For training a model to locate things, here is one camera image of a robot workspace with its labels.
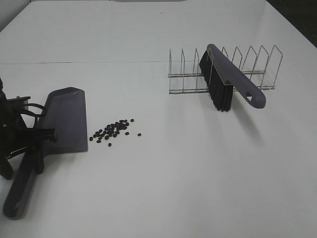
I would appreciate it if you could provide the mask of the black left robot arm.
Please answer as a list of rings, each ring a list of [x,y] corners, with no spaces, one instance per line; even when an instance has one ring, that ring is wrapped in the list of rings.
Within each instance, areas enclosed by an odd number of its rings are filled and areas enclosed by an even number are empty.
[[[45,141],[56,142],[55,129],[37,128],[39,119],[47,115],[47,108],[29,103],[31,97],[7,99],[0,84],[0,175],[9,180],[13,168],[9,159],[38,151]]]

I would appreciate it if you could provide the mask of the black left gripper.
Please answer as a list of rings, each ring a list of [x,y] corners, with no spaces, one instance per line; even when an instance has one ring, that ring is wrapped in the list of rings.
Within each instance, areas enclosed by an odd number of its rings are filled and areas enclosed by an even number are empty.
[[[10,180],[13,175],[13,168],[7,159],[33,149],[35,149],[32,153],[33,169],[35,173],[42,174],[44,171],[44,154],[43,147],[40,146],[44,142],[56,142],[56,140],[54,128],[23,128],[17,130],[8,127],[4,130],[4,158],[0,159],[0,175],[6,180]]]

